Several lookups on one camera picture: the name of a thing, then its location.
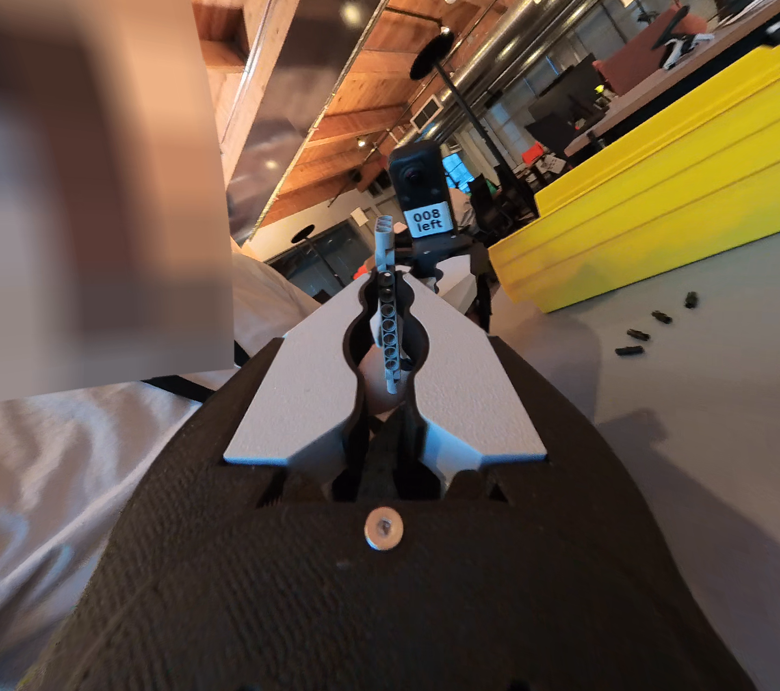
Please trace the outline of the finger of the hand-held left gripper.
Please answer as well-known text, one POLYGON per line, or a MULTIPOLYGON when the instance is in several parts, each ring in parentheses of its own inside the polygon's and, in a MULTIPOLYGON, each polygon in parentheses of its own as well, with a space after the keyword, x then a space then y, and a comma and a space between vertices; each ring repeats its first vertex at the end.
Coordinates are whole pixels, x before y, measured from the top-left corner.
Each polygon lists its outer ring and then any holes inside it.
POLYGON ((466 314, 476 300, 476 277, 471 271, 470 256, 450 257, 439 262, 436 269, 442 273, 436 282, 436 295, 466 314))

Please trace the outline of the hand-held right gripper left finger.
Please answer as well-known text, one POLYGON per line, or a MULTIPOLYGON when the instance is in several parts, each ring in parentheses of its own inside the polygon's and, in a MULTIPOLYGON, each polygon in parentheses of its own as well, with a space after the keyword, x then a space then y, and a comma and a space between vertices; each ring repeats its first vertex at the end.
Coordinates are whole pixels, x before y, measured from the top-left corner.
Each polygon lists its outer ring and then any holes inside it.
POLYGON ((371 328, 376 272, 362 277, 285 335, 227 445, 236 475, 261 473, 356 501, 385 373, 371 328))

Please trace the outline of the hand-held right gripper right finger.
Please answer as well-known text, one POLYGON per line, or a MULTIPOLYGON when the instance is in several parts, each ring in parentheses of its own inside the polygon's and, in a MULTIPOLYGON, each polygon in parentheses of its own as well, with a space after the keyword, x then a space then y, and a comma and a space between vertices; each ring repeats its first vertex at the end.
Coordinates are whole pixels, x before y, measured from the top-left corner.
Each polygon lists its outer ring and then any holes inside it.
POLYGON ((490 337, 409 272, 397 275, 405 387, 396 484, 404 498, 439 500, 455 476, 540 462, 548 451, 490 337))

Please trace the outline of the grey perforated building beam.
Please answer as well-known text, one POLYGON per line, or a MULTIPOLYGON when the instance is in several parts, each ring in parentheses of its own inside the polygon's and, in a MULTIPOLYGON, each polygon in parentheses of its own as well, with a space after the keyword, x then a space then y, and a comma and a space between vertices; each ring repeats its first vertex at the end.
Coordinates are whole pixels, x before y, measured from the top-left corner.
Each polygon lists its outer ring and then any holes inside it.
POLYGON ((405 389, 403 322, 399 308, 399 280, 395 263, 395 230, 391 216, 375 220, 376 312, 370 321, 375 338, 375 362, 380 382, 391 399, 401 399, 405 389))

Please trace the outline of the black floor lamp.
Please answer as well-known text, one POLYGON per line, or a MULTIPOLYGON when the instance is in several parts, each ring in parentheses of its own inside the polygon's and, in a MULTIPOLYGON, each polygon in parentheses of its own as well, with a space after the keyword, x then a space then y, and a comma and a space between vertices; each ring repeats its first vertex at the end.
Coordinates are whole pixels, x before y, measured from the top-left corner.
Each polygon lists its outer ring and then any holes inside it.
POLYGON ((325 255, 322 253, 322 251, 317 247, 317 244, 312 238, 312 235, 314 233, 315 225, 310 224, 309 226, 305 226, 304 228, 300 229, 297 233, 293 235, 291 238, 291 243, 294 245, 303 243, 307 246, 307 248, 310 249, 310 251, 319 259, 319 261, 326 267, 326 269, 329 271, 331 276, 335 279, 337 285, 340 288, 345 288, 346 284, 341 279, 341 277, 338 275, 336 269, 332 266, 332 264, 328 261, 328 259, 325 257, 325 255))
POLYGON ((452 51, 454 41, 454 34, 449 28, 443 27, 439 34, 426 43, 421 52, 417 54, 410 68, 409 78, 412 81, 417 82, 433 71, 436 71, 440 75, 444 84, 453 96, 454 101, 458 104, 464 115, 467 116, 474 130, 478 133, 490 151, 493 160, 495 161, 494 171, 498 176, 500 187, 505 198, 512 200, 515 203, 521 203, 522 207, 528 209, 532 217, 536 218, 539 216, 539 211, 530 185, 524 179, 519 179, 513 173, 512 168, 503 157, 501 151, 493 142, 467 101, 465 101, 463 94, 458 90, 452 78, 444 70, 442 62, 452 51))

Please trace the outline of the black monitor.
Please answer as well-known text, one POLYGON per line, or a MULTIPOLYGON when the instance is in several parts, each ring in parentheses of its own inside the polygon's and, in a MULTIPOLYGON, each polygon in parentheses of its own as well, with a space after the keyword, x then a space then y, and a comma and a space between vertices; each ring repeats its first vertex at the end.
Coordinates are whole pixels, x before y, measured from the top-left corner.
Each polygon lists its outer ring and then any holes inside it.
POLYGON ((605 117, 608 106, 603 106, 604 82, 594 66, 592 53, 579 63, 565 69, 531 104, 533 121, 527 131, 540 144, 556 151, 566 147, 579 135, 605 117))

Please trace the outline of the beige background table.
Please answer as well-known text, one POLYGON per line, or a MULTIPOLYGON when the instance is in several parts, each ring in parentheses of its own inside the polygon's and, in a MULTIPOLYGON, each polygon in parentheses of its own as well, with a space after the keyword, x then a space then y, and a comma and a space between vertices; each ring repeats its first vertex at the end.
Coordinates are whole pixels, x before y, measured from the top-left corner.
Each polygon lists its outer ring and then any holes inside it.
POLYGON ((778 42, 778 17, 779 0, 761 0, 734 22, 717 28, 711 41, 698 45, 670 71, 659 70, 616 97, 605 116, 566 147, 568 159, 577 165, 598 152, 601 143, 632 131, 750 51, 778 42))

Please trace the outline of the white office chair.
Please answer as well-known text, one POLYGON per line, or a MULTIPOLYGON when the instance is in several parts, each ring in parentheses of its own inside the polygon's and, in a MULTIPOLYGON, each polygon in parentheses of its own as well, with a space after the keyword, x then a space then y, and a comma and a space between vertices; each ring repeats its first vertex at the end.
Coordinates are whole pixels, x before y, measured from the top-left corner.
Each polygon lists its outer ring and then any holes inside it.
POLYGON ((651 46, 653 51, 663 49, 658 68, 669 71, 698 45, 709 43, 715 35, 707 32, 707 22, 701 18, 688 22, 690 6, 682 5, 651 46))

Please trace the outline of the silver ventilation duct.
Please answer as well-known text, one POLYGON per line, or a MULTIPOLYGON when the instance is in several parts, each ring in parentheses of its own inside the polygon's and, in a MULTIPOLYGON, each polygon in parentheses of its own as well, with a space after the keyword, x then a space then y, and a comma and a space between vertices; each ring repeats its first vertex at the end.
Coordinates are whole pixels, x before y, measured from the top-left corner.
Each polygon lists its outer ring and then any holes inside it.
POLYGON ((517 0, 455 74, 455 87, 474 115, 482 118, 491 98, 499 99, 544 59, 600 1, 517 0))

